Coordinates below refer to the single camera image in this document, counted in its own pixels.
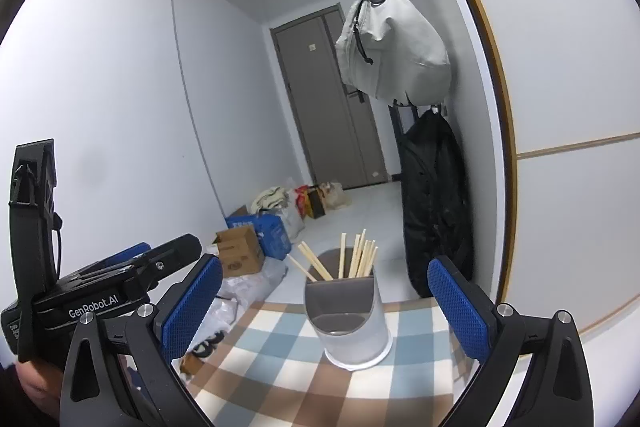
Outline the person's left hand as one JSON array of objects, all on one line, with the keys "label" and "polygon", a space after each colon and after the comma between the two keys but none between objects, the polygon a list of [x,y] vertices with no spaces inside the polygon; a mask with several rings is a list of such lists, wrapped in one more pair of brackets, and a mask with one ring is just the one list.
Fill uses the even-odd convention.
[{"label": "person's left hand", "polygon": [[61,369],[41,361],[18,362],[15,368],[18,381],[29,399],[40,411],[59,419],[63,386]]}]

